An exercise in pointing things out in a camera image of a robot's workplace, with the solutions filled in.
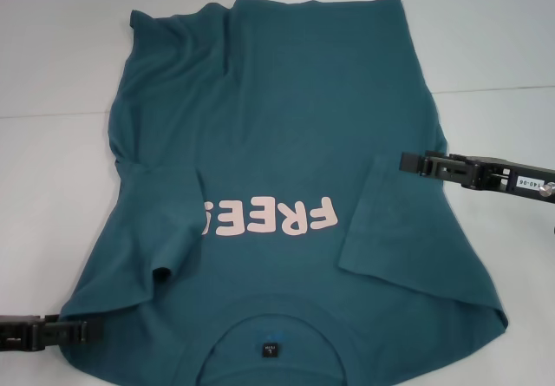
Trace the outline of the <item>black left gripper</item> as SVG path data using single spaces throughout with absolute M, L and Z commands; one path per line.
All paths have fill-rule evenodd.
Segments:
M 0 351 L 32 351 L 32 347 L 83 345 L 103 337 L 101 319 L 59 320 L 57 317 L 0 316 Z

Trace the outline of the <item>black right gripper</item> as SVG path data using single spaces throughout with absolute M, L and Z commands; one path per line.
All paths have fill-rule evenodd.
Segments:
M 424 155 L 403 152 L 401 170 L 421 177 L 462 186 L 504 193 L 529 200 L 555 204 L 555 170 L 510 162 L 498 158 L 478 157 L 480 167 L 467 157 L 427 151 Z

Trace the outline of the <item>teal t-shirt with pink print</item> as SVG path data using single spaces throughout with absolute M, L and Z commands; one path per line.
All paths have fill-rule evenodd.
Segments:
M 401 0 L 130 16 L 121 185 L 62 317 L 119 386 L 394 386 L 502 336 L 438 180 L 447 142 Z

